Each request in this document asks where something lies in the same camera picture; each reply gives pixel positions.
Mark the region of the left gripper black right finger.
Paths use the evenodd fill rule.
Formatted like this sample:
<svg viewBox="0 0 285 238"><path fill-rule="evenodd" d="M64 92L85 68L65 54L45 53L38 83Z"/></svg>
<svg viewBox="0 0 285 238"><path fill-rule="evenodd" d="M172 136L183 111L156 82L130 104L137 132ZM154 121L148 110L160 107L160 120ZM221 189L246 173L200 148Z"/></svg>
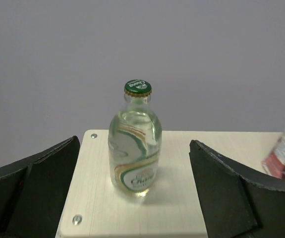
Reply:
<svg viewBox="0 0 285 238"><path fill-rule="evenodd" d="M228 158L203 142L190 163L210 238L285 238L285 180Z"/></svg>

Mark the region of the clear bottle green cap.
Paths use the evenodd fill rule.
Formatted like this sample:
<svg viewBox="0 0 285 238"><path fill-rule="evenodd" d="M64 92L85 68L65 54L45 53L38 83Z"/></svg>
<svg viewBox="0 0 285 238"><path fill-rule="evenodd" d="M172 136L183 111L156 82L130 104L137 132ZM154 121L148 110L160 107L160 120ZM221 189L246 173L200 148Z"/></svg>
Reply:
<svg viewBox="0 0 285 238"><path fill-rule="evenodd" d="M153 184L162 145L162 125L150 101L152 86L141 79L124 85L124 104L108 132L110 178L122 193L145 196Z"/></svg>

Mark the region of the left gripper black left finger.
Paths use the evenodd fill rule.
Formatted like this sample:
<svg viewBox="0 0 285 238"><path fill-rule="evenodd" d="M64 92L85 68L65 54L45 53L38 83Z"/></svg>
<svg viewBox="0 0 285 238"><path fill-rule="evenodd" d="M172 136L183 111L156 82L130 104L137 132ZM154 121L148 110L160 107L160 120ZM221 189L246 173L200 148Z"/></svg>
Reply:
<svg viewBox="0 0 285 238"><path fill-rule="evenodd" d="M54 238L80 150L77 136L0 167L0 238Z"/></svg>

